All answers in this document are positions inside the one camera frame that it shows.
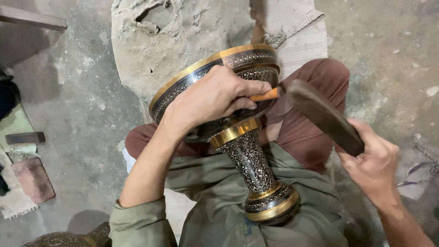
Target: engraved brass object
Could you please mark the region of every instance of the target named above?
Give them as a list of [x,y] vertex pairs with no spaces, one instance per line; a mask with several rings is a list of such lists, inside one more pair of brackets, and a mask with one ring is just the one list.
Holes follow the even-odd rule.
[[[215,65],[229,66],[242,79],[278,86],[280,69],[273,47],[265,44],[234,47],[189,66],[169,80],[150,103],[152,119],[159,123],[175,97]],[[202,124],[184,138],[186,142],[209,141],[212,147],[229,156],[250,191],[244,206],[246,217],[264,225],[285,222],[299,207],[299,194],[293,186],[274,179],[259,145],[261,123],[258,117],[273,102],[257,102],[255,110],[240,109],[228,117]]]
[[250,191],[245,216],[256,224],[276,225],[296,212],[299,194],[293,186],[274,179],[259,145],[260,129],[259,119],[253,117],[214,135],[209,142],[229,156]]
[[[153,97],[149,105],[149,114],[157,123],[163,117],[168,105],[190,85],[206,75],[215,65],[226,65],[233,69],[238,77],[246,80],[261,80],[278,85],[276,50],[265,44],[249,44],[215,53],[187,67],[171,78]],[[228,117],[202,124],[193,129],[184,138],[186,142],[205,142],[214,134],[233,126],[235,123],[252,116],[263,115],[273,104],[273,100],[256,103],[254,110],[240,109]]]

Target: gold rim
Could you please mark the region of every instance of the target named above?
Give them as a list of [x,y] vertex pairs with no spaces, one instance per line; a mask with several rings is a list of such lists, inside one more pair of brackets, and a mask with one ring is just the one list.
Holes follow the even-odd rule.
[[297,199],[299,199],[299,193],[297,193],[297,190],[294,190],[294,193],[291,194],[291,196],[286,199],[284,202],[282,202],[281,204],[262,211],[262,212],[258,212],[258,213],[245,213],[245,216],[252,221],[265,221],[265,220],[269,220],[271,218],[274,218],[280,214],[282,214],[283,212],[285,212],[286,210],[288,210],[289,208],[291,208],[296,202]]
[[262,192],[262,193],[259,193],[259,194],[256,194],[256,195],[252,195],[252,194],[250,194],[250,195],[248,195],[248,199],[249,199],[250,201],[254,201],[254,200],[262,199],[262,198],[264,198],[264,197],[267,197],[267,196],[273,194],[275,191],[277,191],[277,190],[280,189],[281,187],[282,187],[282,183],[279,182],[279,181],[276,181],[276,183],[274,184],[274,186],[271,187],[271,188],[270,188],[269,190],[267,190],[266,192]]
[[276,52],[276,49],[274,47],[267,45],[267,44],[247,44],[247,45],[241,45],[238,47],[233,47],[233,48],[230,48],[230,49],[227,49],[224,51],[217,52],[208,58],[202,59],[202,60],[192,64],[191,66],[183,69],[180,73],[178,73],[174,77],[172,77],[154,95],[154,97],[151,100],[151,103],[149,104],[149,111],[152,112],[152,107],[157,102],[158,98],[160,98],[160,96],[162,96],[166,92],[166,90],[168,90],[168,88],[170,88],[172,85],[174,85],[181,78],[194,72],[196,69],[203,67],[204,65],[209,64],[209,63],[216,61],[218,59],[230,56],[232,54],[243,52],[243,51],[248,51],[248,50],[254,50],[254,49],[265,49],[265,50],[270,50],[270,51]]
[[212,145],[214,149],[217,149],[224,143],[230,142],[238,136],[241,136],[261,126],[262,124],[258,117],[246,119],[214,135],[209,139],[210,145]]

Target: leg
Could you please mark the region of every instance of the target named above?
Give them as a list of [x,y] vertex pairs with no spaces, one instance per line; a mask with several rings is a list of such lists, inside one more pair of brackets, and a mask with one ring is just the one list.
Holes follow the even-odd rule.
[[[151,140],[157,130],[157,123],[142,124],[131,130],[125,139],[125,147],[128,153],[137,159],[148,142]],[[178,146],[174,157],[190,156],[200,158],[205,147],[209,147],[208,143],[186,143],[181,142]]]
[[[349,85],[349,70],[334,59],[316,59],[304,64],[281,83],[302,79],[313,85],[340,112],[345,109],[345,95]],[[322,173],[331,152],[332,140],[317,126],[292,107],[276,102],[267,114],[269,124],[277,124],[276,143],[301,162],[306,169]]]

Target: wooden block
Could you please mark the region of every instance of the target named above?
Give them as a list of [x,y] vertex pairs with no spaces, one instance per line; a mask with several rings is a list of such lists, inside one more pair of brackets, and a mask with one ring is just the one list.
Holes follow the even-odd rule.
[[63,18],[51,15],[37,14],[22,9],[6,6],[0,6],[0,21],[48,28],[53,30],[64,30],[67,28],[67,23]]
[[30,132],[21,134],[8,134],[4,136],[6,143],[12,144],[24,144],[24,143],[43,143],[46,142],[43,132]]

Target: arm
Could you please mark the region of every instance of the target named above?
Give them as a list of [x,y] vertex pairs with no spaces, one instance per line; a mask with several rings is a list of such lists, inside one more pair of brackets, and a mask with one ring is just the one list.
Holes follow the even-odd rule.
[[337,153],[351,179],[378,210],[389,245],[392,247],[434,247],[420,225],[402,205],[395,186],[398,146],[384,140],[369,125],[349,120],[365,144],[364,153]]

